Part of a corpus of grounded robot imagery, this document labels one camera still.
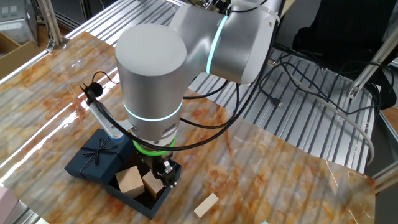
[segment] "open box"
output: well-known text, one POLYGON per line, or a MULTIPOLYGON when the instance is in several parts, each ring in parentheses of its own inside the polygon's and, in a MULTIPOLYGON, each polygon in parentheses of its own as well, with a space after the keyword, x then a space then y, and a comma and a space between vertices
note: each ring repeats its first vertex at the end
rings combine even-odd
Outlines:
MULTIPOLYGON (((178 180, 181 175, 181 165, 174 161, 170 161, 170 165, 174 166, 174 169, 176 169, 175 175, 178 180)), ((141 177, 150 172, 148 166, 140 160, 136 150, 132 153, 130 158, 120 167, 118 172, 124 171, 133 166, 137 166, 141 177)), ((110 195, 116 197, 126 205, 132 207, 133 209, 137 210, 139 213, 145 215, 150 219, 153 219, 156 212, 159 210, 160 206, 163 204, 164 200, 172 190, 170 187, 163 188, 157 200, 153 198, 153 196, 147 191, 147 189, 144 193, 140 194, 136 198, 131 198, 120 191, 115 175, 113 176, 109 184, 105 185, 105 187, 106 191, 110 195)))
MULTIPOLYGON (((169 162, 176 169, 175 175, 178 180, 181 165, 172 160, 169 162)), ((130 139, 125 138, 120 143, 114 143, 109 140, 103 129, 97 129, 67 164, 65 170, 74 177, 103 184, 110 195, 152 219, 172 189, 164 188, 157 200, 147 189, 136 198, 127 196, 120 191, 115 174, 133 166, 137 166, 141 177, 150 172, 130 139)))
POLYGON ((0 79, 4 78, 40 53, 35 42, 23 46, 0 32, 0 79))

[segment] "orange veined marble pattern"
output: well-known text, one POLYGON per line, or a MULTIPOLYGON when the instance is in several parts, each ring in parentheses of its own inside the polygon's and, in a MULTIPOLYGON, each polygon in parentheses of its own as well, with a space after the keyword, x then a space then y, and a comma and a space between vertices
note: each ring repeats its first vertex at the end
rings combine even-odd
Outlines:
MULTIPOLYGON (((148 220, 99 184, 63 169, 100 127, 78 86, 98 70, 118 82, 113 47, 82 33, 0 86, 0 185, 49 223, 374 223, 371 178, 243 119, 209 144, 174 154, 181 178, 148 220), (211 193, 219 201, 198 220, 193 210, 211 193)), ((101 83, 100 100, 126 119, 120 87, 105 77, 101 83)), ((182 116, 201 124, 221 124, 230 115, 207 99, 183 104, 182 116)), ((182 123, 177 145, 216 132, 182 123)))

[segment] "wooden block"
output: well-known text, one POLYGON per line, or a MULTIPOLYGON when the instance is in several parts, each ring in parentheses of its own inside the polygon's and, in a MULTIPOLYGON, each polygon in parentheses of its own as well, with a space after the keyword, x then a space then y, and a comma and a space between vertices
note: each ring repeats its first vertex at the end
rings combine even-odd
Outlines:
POLYGON ((218 197, 211 193, 209 197, 206 198, 193 212, 198 218, 201 218, 216 202, 218 201, 218 197))
POLYGON ((136 166, 128 168, 116 174, 120 191, 132 198, 145 192, 144 183, 142 183, 136 166))
POLYGON ((164 188, 162 181, 160 179, 156 179, 151 171, 142 177, 142 181, 144 181, 144 187, 156 200, 160 191, 164 188))

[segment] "green ring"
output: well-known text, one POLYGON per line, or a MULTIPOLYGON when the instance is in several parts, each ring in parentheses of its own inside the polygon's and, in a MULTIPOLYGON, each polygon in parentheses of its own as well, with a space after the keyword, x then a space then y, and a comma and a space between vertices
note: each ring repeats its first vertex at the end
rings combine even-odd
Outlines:
MULTIPOLYGON (((173 141, 170 143, 169 147, 174 147, 175 142, 177 141, 177 137, 175 136, 173 141)), ((139 152, 141 152, 142 154, 145 154, 147 156, 163 156, 164 154, 168 153, 168 151, 159 151, 159 152, 152 152, 152 151, 148 151, 146 149, 143 149, 137 142, 135 142, 134 140, 132 140, 132 143, 134 144, 134 146, 137 148, 137 150, 139 152)))

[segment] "black ribbon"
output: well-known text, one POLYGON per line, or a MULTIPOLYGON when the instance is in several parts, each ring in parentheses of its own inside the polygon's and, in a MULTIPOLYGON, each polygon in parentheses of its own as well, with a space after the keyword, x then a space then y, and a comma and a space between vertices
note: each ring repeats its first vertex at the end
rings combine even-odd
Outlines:
POLYGON ((80 174, 84 177, 84 179, 87 179, 84 175, 83 172, 87 169, 87 167, 93 162, 95 159, 95 165, 98 165, 98 161, 100 158, 100 153, 102 154, 108 154, 108 155, 114 155, 117 156, 122 162, 124 162, 124 159, 121 157, 120 153, 118 152, 109 152, 107 150, 110 149, 116 149, 117 146, 110 146, 110 147, 105 147, 106 143, 108 143, 109 137, 107 137, 105 140, 103 138, 99 139, 99 146, 97 149, 91 149, 87 147, 82 147, 81 150, 86 150, 86 151, 91 151, 91 152, 86 152, 83 155, 84 156, 90 156, 86 164, 81 168, 80 174))

